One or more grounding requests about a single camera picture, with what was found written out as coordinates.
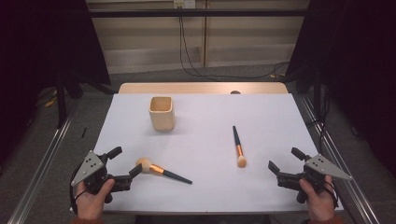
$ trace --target dark background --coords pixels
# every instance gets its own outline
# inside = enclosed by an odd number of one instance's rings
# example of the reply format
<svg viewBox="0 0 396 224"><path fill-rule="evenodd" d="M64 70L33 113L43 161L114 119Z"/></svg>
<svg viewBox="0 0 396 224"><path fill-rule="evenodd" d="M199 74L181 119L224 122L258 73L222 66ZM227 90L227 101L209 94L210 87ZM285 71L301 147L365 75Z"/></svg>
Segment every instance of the dark background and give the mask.
<svg viewBox="0 0 396 224"><path fill-rule="evenodd" d="M60 74L76 96L77 77L110 81L84 0L1 1L0 30L1 164L33 117L38 93Z"/></svg>
<svg viewBox="0 0 396 224"><path fill-rule="evenodd" d="M396 13L389 0L311 1L333 13L304 20L287 72L307 92L316 73L396 176Z"/></svg>

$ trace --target brush holder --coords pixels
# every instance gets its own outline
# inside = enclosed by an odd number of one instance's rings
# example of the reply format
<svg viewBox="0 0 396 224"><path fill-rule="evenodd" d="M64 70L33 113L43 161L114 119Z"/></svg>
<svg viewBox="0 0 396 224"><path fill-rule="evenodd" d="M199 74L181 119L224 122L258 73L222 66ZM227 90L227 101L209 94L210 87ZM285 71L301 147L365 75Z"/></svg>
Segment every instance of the brush holder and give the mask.
<svg viewBox="0 0 396 224"><path fill-rule="evenodd" d="M169 132L175 127L175 110L172 97L154 96L149 104L152 127L159 132Z"/></svg>

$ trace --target brush bristles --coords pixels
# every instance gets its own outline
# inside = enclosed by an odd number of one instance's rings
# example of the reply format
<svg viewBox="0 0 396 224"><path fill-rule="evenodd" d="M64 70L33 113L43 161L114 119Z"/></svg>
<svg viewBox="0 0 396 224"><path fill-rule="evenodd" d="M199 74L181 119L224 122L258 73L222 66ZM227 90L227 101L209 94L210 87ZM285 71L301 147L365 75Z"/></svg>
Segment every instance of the brush bristles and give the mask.
<svg viewBox="0 0 396 224"><path fill-rule="evenodd" d="M149 160L149 158L140 158L136 161L136 165L140 163L142 163L143 173L148 173L149 167L151 165L151 161Z"/></svg>
<svg viewBox="0 0 396 224"><path fill-rule="evenodd" d="M245 166L247 166L247 160L245 159L244 156L240 156L238 158L238 167L244 168Z"/></svg>

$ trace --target white paper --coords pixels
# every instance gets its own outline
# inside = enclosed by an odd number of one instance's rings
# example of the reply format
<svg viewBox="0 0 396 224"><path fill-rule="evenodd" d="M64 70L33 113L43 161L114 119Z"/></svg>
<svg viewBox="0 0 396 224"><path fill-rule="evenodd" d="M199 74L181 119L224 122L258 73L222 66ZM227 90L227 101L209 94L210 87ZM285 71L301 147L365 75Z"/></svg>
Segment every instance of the white paper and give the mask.
<svg viewBox="0 0 396 224"><path fill-rule="evenodd" d="M273 161L285 173L300 173L304 163L292 147L318 152L291 94L166 94L174 100L176 125L156 132L149 102L159 94L117 94L94 152L123 152L108 161L112 175L128 175L142 157L192 181L138 175L131 190L113 193L105 210L153 214L230 214L303 211L297 191L277 186L268 169ZM246 168L238 168L233 126Z"/></svg>

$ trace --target hand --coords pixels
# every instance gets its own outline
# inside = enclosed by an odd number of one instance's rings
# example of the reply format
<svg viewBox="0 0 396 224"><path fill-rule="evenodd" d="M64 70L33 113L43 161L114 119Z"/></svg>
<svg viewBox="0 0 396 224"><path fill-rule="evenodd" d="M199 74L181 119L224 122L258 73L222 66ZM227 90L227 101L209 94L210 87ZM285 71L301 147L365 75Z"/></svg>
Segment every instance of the hand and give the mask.
<svg viewBox="0 0 396 224"><path fill-rule="evenodd" d="M89 192L82 193L77 198L78 217L86 220L96 220L102 217L105 197L114 186L114 179L108 179L96 195ZM77 195L86 190L84 182L77 186Z"/></svg>
<svg viewBox="0 0 396 224"><path fill-rule="evenodd" d="M329 184L332 183L330 175L326 175L325 180ZM333 189L329 184L325 184L325 188L333 193ZM300 179L300 186L308 195L308 211L312 221L326 221L334 217L334 202L329 192L323 190L317 194L312 185L304 179Z"/></svg>

